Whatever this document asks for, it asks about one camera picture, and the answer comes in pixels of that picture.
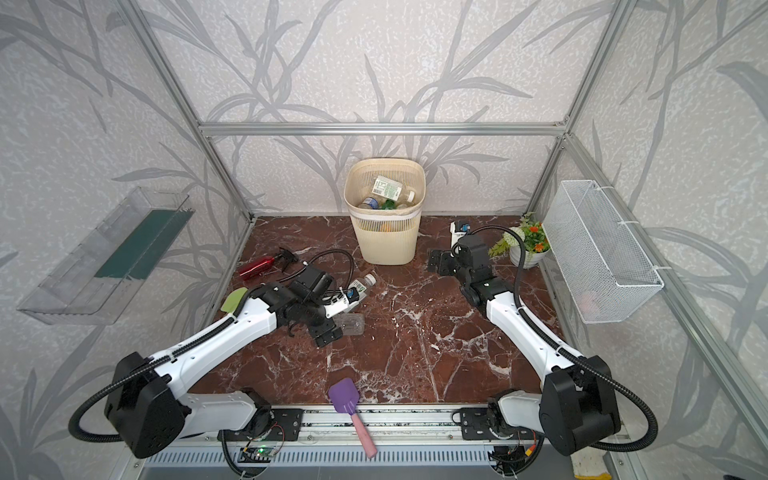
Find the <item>clear crushed bottle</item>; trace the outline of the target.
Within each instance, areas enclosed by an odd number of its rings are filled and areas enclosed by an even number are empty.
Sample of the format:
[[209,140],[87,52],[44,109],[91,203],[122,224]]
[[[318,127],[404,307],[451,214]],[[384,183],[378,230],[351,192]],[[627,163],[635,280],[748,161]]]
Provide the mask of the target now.
[[344,336],[360,336],[365,331],[365,316],[363,314],[340,313],[333,320]]

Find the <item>lime drink square bottle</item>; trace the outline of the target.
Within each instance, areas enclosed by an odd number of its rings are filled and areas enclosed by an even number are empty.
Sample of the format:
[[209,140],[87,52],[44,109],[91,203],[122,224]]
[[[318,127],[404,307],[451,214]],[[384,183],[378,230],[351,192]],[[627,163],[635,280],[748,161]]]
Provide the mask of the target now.
[[361,278],[353,280],[348,288],[348,298],[350,301],[363,301],[370,293],[373,287],[376,285],[377,280],[371,273],[364,275]]

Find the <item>green Sprite bottle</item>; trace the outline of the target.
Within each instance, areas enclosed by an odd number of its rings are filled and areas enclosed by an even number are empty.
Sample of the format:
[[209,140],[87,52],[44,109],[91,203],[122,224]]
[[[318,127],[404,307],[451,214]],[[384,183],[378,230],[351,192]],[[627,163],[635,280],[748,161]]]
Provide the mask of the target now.
[[380,206],[381,210],[395,210],[396,208],[397,208],[396,202],[391,199],[387,199]]

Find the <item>slim clear bottle white cap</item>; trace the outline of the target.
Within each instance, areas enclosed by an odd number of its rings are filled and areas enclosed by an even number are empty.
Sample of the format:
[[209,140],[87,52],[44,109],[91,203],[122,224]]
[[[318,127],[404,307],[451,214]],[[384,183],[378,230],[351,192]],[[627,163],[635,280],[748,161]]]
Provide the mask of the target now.
[[412,204],[416,200],[416,191],[413,188],[382,175],[375,178],[371,192],[395,203]]

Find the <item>blue cap water bottle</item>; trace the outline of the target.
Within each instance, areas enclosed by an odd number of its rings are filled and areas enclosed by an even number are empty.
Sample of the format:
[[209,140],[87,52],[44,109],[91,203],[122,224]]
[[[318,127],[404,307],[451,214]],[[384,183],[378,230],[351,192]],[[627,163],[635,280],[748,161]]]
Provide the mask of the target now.
[[380,208],[380,203],[377,199],[373,197],[366,197],[359,205],[359,208],[363,209],[371,209],[371,210],[378,210]]

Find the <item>orange label bottle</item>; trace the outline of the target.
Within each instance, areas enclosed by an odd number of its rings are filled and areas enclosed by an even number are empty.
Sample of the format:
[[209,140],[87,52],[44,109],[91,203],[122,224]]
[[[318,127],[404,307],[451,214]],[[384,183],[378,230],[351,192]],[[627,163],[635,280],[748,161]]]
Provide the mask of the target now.
[[399,221],[385,222],[384,225],[382,226],[383,232],[388,232],[388,233],[399,232],[400,230],[401,230],[401,227],[400,227]]

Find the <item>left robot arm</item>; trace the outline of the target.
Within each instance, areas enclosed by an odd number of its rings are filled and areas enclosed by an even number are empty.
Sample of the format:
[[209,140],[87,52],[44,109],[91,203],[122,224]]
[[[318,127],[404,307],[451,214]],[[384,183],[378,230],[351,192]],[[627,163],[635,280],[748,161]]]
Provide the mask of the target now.
[[233,311],[173,347],[148,358],[124,357],[104,410],[119,440],[142,459],[182,437],[247,427],[259,410],[254,392],[193,394],[191,387],[244,346],[283,326],[306,325],[319,347],[340,338],[333,318],[358,301],[360,290],[331,291],[332,283],[326,272],[307,266],[288,285],[270,282],[246,291]]

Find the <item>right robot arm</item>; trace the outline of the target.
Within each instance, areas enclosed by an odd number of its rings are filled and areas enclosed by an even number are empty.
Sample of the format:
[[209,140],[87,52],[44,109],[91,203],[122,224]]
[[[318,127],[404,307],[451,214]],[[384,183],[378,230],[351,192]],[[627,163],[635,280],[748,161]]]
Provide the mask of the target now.
[[621,429],[609,367],[597,356],[581,355],[532,313],[520,297],[523,269],[513,283],[497,276],[485,241],[468,234],[448,250],[432,250],[427,270],[456,278],[468,303],[517,346],[539,377],[539,394],[509,391],[489,401],[493,435],[503,439],[518,429],[534,431],[571,455]]

